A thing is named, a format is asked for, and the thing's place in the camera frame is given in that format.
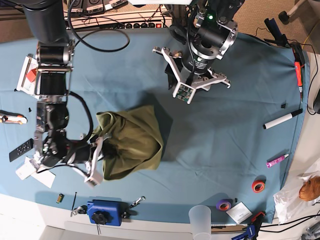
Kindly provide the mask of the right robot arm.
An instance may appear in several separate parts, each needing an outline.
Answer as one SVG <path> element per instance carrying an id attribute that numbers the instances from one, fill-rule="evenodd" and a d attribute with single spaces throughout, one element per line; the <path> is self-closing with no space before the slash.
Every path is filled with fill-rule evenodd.
<path id="1" fill-rule="evenodd" d="M 21 0 L 28 25 L 37 38 L 36 84 L 38 97 L 36 129 L 31 162 L 36 172 L 44 173 L 58 167 L 70 167 L 94 185 L 103 180 L 97 163 L 103 157 L 106 134 L 90 141 L 93 125 L 80 140 L 67 138 L 69 122 L 68 98 L 81 97 L 70 90 L 76 42 L 83 43 L 74 29 L 70 14 L 64 14 L 60 0 Z"/>

